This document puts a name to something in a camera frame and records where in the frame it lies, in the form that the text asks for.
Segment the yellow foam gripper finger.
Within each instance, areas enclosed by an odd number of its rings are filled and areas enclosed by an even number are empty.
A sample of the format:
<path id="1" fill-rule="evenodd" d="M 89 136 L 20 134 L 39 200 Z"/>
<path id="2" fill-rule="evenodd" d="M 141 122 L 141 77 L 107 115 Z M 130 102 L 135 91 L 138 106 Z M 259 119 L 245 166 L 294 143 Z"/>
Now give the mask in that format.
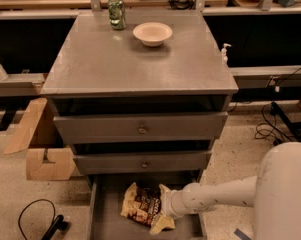
<path id="1" fill-rule="evenodd" d="M 171 193 L 171 190 L 163 184 L 160 184 L 159 188 L 161 208 L 151 224 L 149 233 L 152 236 L 158 235 L 164 229 L 175 228 L 174 219 L 171 215 L 168 214 L 168 195 Z"/>

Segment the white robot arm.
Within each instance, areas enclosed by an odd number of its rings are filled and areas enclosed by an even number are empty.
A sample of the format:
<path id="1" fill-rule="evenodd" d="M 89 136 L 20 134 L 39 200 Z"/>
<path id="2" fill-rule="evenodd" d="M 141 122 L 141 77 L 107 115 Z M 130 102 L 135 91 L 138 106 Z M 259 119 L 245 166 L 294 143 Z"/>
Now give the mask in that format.
<path id="1" fill-rule="evenodd" d="M 301 240 L 301 143 L 275 146 L 255 176 L 218 185 L 190 183 L 181 190 L 162 185 L 161 210 L 152 235 L 172 228 L 174 220 L 214 205 L 253 209 L 252 240 Z"/>

